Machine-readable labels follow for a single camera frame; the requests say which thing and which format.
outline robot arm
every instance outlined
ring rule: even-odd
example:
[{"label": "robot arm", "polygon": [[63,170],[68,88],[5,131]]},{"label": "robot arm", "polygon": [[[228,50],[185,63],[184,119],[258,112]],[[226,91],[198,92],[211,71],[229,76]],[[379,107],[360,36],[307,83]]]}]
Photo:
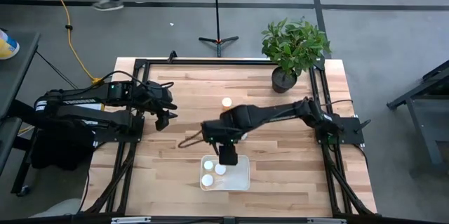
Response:
[{"label": "robot arm", "polygon": [[76,105],[102,103],[149,112],[157,116],[156,129],[160,131],[167,127],[169,119],[177,116],[170,112],[177,109],[168,90],[172,85],[152,81],[140,85],[135,81],[113,81],[82,90],[52,90],[35,102],[35,124],[41,129],[83,132],[83,137],[79,138],[88,139],[86,145],[91,145],[91,139],[86,136],[92,131],[99,142],[137,141],[144,123],[142,115],[136,116],[130,110],[105,112]]},{"label": "robot arm", "polygon": [[343,131],[341,125],[335,123],[314,100],[307,97],[293,104],[272,107],[239,105],[223,112],[218,120],[204,121],[201,128],[204,141],[214,147],[220,163],[236,165],[237,153],[234,144],[239,142],[243,134],[266,123],[296,118],[330,135],[337,135]]}]

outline concrete floor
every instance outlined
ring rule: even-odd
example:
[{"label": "concrete floor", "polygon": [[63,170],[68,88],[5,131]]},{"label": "concrete floor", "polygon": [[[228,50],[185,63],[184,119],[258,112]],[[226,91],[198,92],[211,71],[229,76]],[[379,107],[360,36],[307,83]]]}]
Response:
[{"label": "concrete floor", "polygon": [[[160,2],[213,2],[213,0],[125,0]],[[301,3],[313,0],[221,0],[244,3]],[[448,5],[449,0],[321,0],[323,4]],[[39,51],[76,85],[87,86],[67,45],[65,14],[58,6],[0,6],[0,26],[42,33]],[[213,57],[215,49],[197,37],[215,38],[213,8],[125,8],[101,13],[89,7],[70,7],[73,43],[95,76],[114,68],[119,56]],[[266,24],[302,16],[316,23],[314,10],[223,8],[222,37],[240,39],[223,50],[224,57],[263,57],[262,31]],[[390,112],[385,104],[408,90],[433,67],[448,59],[449,12],[324,11],[333,50],[343,59],[354,107],[362,119],[370,177],[379,213],[385,216],[449,222],[449,177],[409,171],[428,163],[407,109]],[[33,103],[52,88],[69,88],[38,57],[20,89],[19,99]],[[50,167],[31,171],[27,182],[33,193],[10,195],[22,153],[13,151],[0,177],[0,219],[24,218],[58,202],[81,197],[87,164],[75,172]]]}]

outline potted plant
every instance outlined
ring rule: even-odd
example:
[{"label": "potted plant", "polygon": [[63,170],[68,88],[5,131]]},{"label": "potted plant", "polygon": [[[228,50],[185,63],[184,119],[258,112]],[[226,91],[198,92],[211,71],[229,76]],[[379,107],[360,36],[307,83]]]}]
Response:
[{"label": "potted plant", "polygon": [[287,18],[276,25],[271,22],[268,30],[262,32],[262,53],[278,65],[272,74],[273,90],[277,93],[294,87],[301,72],[312,67],[322,57],[322,51],[330,53],[330,42],[317,26],[303,19],[286,23]]}]

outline black metal stand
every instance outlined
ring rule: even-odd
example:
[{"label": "black metal stand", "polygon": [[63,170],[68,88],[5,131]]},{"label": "black metal stand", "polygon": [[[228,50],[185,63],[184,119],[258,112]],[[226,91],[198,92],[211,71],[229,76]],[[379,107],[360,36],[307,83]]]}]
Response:
[{"label": "black metal stand", "polygon": [[208,41],[208,42],[212,42],[213,44],[215,44],[217,46],[217,57],[221,58],[222,57],[222,45],[227,41],[236,41],[237,39],[239,39],[239,37],[230,37],[230,38],[226,38],[226,39],[220,38],[220,18],[218,16],[218,0],[215,0],[215,12],[217,14],[217,39],[209,39],[209,38],[199,37],[198,40]]}]

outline wire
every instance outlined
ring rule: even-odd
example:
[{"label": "wire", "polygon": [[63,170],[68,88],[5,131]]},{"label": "wire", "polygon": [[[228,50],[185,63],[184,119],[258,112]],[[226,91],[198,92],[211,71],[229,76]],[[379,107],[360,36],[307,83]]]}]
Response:
[{"label": "wire", "polygon": [[33,126],[28,126],[28,127],[24,128],[24,129],[20,129],[20,130],[19,130],[19,133],[28,132],[28,131],[30,131],[30,130],[33,129],[33,128],[34,128]]},{"label": "wire", "polygon": [[73,89],[78,89],[78,86],[74,84],[68,77],[66,77],[55,65],[51,64],[47,59],[45,59],[40,52],[36,51],[36,53],[45,61],[47,64],[56,72],[58,75],[64,79]]},{"label": "wire", "polygon": [[87,197],[87,191],[88,191],[88,189],[89,189],[89,182],[90,182],[90,180],[91,180],[91,176],[89,175],[89,169],[88,169],[88,170],[87,170],[87,183],[86,183],[86,189],[84,190],[84,196],[83,196],[83,199],[81,200],[81,204],[79,205],[79,209],[78,209],[77,213],[80,213],[81,210],[82,210],[82,208],[83,208],[84,202],[85,202],[86,197]]},{"label": "wire", "polygon": [[186,147],[190,147],[190,146],[192,146],[192,145],[195,145],[195,144],[197,144],[197,143],[203,142],[204,139],[201,139],[201,140],[196,140],[196,141],[194,141],[193,143],[189,143],[189,144],[183,145],[184,143],[187,143],[187,142],[193,140],[193,138],[197,137],[201,132],[203,132],[203,131],[200,130],[200,131],[196,132],[194,135],[185,138],[185,140],[183,140],[182,142],[180,142],[180,144],[178,144],[177,147],[178,147],[178,148],[186,148]]},{"label": "wire", "polygon": [[365,157],[366,169],[369,171],[370,167],[368,166],[368,158],[366,157],[365,151],[363,151],[363,149],[357,144],[353,144],[353,146],[358,148],[358,150],[360,150],[360,152],[362,152],[363,157]]},{"label": "wire", "polygon": [[[131,79],[134,79],[137,83],[142,84],[143,86],[145,86],[147,89],[152,88],[152,89],[161,90],[161,89],[165,89],[165,88],[170,88],[170,87],[163,87],[163,88],[161,88],[161,87],[149,86],[149,85],[147,85],[147,84],[144,84],[144,83],[143,83],[142,81],[140,81],[138,78],[134,77],[133,75],[131,75],[131,74],[127,73],[127,72],[124,72],[124,71],[121,71],[121,70],[116,70],[116,71],[113,71],[113,72],[107,74],[106,76],[104,76],[103,78],[101,78],[99,81],[97,81],[96,83],[92,84],[92,85],[89,86],[88,88],[82,89],[82,90],[80,90],[80,91],[77,92],[77,93],[66,94],[66,95],[64,95],[64,97],[68,97],[68,96],[71,96],[71,95],[79,95],[79,94],[85,93],[85,92],[87,92],[87,91],[89,91],[89,90],[95,88],[96,86],[101,86],[101,85],[104,84],[104,80],[105,80],[106,78],[108,78],[108,77],[110,77],[110,76],[112,76],[113,74],[116,74],[116,73],[122,73],[122,74],[127,75],[127,76],[130,77]],[[162,84],[161,86],[173,86],[173,84],[174,84],[173,82],[168,82],[168,83]]]},{"label": "wire", "polygon": [[320,105],[320,106],[324,106],[324,105],[333,105],[333,104],[335,104],[335,103],[346,102],[346,101],[351,101],[351,103],[354,103],[354,101],[353,101],[352,99],[345,99],[345,100],[337,100],[337,101],[334,101],[334,102],[328,103],[328,104],[322,104],[322,105]]},{"label": "wire", "polygon": [[69,10],[67,9],[67,7],[65,5],[64,0],[60,0],[60,1],[61,1],[62,6],[64,7],[65,14],[67,16],[67,25],[65,26],[65,28],[67,29],[67,40],[69,42],[69,47],[72,50],[73,54],[75,55],[75,58],[78,60],[79,64],[83,68],[84,72],[91,78],[92,82],[95,84],[95,83],[99,82],[100,79],[93,77],[92,74],[90,74],[89,71],[86,69],[86,67],[84,66],[84,64],[81,61],[81,59],[79,59],[78,53],[75,51],[75,48],[73,47],[73,44],[72,44],[72,30],[73,30],[73,27],[72,27],[71,22],[70,22]]}]

